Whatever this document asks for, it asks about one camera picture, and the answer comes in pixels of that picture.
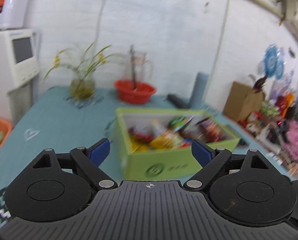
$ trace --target cardboard box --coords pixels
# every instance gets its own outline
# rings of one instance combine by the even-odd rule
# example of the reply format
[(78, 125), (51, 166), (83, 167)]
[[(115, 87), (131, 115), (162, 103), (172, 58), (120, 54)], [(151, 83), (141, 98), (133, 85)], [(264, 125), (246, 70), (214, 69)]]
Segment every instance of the cardboard box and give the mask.
[(252, 87), (234, 81), (223, 114), (232, 120), (244, 121), (252, 111), (260, 111), (266, 95)]
[[(167, 126), (168, 122), (178, 116), (194, 116), (192, 123), (208, 116), (205, 111), (188, 111), (176, 109), (118, 108), (116, 110), (115, 132), (119, 143), (119, 155), (126, 180), (168, 180), (195, 174), (201, 169), (192, 156), (191, 147), (181, 149), (150, 150), (133, 152), (128, 128), (135, 124), (151, 125), (153, 119)], [(209, 143), (233, 151), (240, 138), (225, 126), (219, 125), (227, 140)]]

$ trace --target brown cardboard box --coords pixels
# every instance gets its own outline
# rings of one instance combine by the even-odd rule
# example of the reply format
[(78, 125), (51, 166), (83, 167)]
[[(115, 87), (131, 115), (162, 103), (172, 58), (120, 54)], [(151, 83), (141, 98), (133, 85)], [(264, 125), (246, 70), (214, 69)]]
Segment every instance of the brown cardboard box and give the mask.
[(246, 120), (252, 111), (260, 111), (266, 95), (252, 87), (234, 81), (223, 114), (238, 122)]

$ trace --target teal tablecloth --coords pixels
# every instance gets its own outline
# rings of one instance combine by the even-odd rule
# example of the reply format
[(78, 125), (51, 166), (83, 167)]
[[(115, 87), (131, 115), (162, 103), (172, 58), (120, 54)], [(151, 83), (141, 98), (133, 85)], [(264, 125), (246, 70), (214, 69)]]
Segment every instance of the teal tablecloth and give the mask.
[[(64, 98), (67, 94), (67, 87), (54, 87), (48, 90), (16, 125), (0, 149), (0, 189), (7, 187), (45, 148), (53, 148), (56, 153), (67, 153), (75, 147), (90, 147), (105, 137), (105, 128), (115, 118), (116, 108), (131, 106), (121, 102), (115, 90), (97, 90), (97, 95), (103, 96), (104, 100), (81, 109), (66, 102)], [(152, 96), (151, 100), (141, 107), (173, 108), (161, 96)], [(233, 153), (246, 154), (248, 149), (258, 149), (264, 155), (267, 154), (236, 124), (221, 114), (217, 114), (216, 118), (221, 123), (233, 127), (250, 144), (248, 148), (237, 148)], [(267, 158), (282, 174), (288, 175), (286, 170), (272, 158)], [(110, 154), (100, 168), (117, 182), (122, 180), (114, 140), (111, 143)], [(179, 179), (184, 182), (189, 177)]]

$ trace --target white heart drawing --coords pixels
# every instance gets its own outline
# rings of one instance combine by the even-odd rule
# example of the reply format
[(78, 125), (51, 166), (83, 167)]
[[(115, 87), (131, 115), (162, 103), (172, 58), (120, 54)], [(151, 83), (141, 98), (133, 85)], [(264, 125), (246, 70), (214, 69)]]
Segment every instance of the white heart drawing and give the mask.
[(35, 137), (39, 132), (39, 130), (28, 129), (27, 131), (25, 131), (25, 141), (28, 141), (31, 138)]

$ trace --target circular green logo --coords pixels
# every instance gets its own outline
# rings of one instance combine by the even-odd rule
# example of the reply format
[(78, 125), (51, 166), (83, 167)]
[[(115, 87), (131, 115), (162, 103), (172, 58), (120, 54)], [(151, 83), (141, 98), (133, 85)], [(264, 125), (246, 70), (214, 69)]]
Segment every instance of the circular green logo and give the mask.
[(156, 163), (146, 170), (146, 176), (149, 178), (158, 176), (164, 170), (164, 164)]

